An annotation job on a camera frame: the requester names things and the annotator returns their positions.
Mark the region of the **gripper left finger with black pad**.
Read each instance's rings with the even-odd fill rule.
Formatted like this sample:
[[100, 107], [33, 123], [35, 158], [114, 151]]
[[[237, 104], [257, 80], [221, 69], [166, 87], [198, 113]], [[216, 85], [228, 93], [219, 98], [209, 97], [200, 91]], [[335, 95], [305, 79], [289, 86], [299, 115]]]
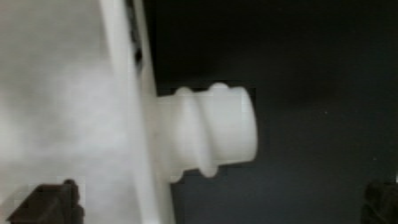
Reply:
[[10, 224], [84, 224], [81, 188], [74, 179], [42, 184], [13, 211]]

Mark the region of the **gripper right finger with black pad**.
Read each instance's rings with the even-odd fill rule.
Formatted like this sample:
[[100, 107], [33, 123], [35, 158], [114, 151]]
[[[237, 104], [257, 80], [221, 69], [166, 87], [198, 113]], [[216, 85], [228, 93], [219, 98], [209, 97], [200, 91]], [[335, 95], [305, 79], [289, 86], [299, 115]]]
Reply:
[[361, 224], [398, 224], [398, 183], [374, 181], [365, 190]]

